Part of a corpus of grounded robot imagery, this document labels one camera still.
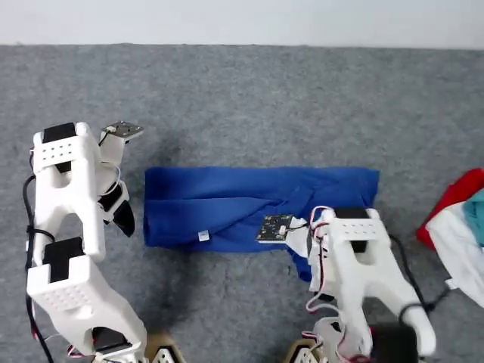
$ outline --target white label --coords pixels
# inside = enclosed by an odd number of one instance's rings
[[[206,240],[209,240],[209,239],[210,239],[210,236],[208,231],[198,232],[198,240],[200,242],[205,242]]]
[[[455,289],[458,288],[457,285],[455,284],[454,280],[452,280],[451,278],[446,280],[445,283],[447,284],[448,288],[451,289],[451,290],[455,290]]]

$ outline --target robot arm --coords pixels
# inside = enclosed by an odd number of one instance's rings
[[[120,122],[96,142],[86,123],[54,126],[34,136],[34,228],[55,236],[76,214],[82,237],[52,241],[37,233],[35,267],[27,293],[51,317],[57,331],[83,355],[122,363],[147,363],[147,332],[128,301],[112,290],[96,266],[105,257],[104,223],[130,236],[135,221],[119,165],[128,140],[142,128]]]
[[[363,312],[365,297],[376,297],[396,316],[419,303],[414,288],[403,278],[390,249],[390,239],[375,209],[321,207],[321,216],[309,222],[292,216],[269,216],[257,240],[284,243],[308,259],[312,270],[309,290],[337,299],[338,319],[322,318],[314,333],[323,338],[330,362],[347,362],[338,353],[346,338],[348,356],[369,356],[373,348],[370,328]],[[422,307],[405,310],[403,321],[416,334],[418,355],[432,355],[436,336]],[[343,323],[343,338],[331,339],[328,322]]]

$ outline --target circuit board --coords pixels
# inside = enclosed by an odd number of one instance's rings
[[[265,216],[257,234],[259,241],[282,241],[286,239],[292,215]]]

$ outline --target carpet floor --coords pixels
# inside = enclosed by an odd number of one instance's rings
[[[146,132],[122,171],[138,221],[106,227],[105,278],[149,330],[169,330],[188,362],[279,362],[316,316],[282,251],[181,253],[144,247],[150,166],[367,166],[381,170],[377,208],[400,236],[428,299],[448,277],[414,230],[445,186],[484,161],[484,53],[260,46],[0,47],[0,354],[44,361],[23,305],[32,136],[47,126],[123,119]],[[78,234],[69,219],[62,233]],[[368,320],[388,311],[365,303]],[[45,335],[53,333],[38,312]],[[431,318],[443,362],[480,361],[482,309],[459,291]],[[66,342],[53,337],[56,361]]]

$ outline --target white cloth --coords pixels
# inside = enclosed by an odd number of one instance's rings
[[[463,205],[442,209],[426,228],[455,284],[484,308],[484,252],[467,226]]]

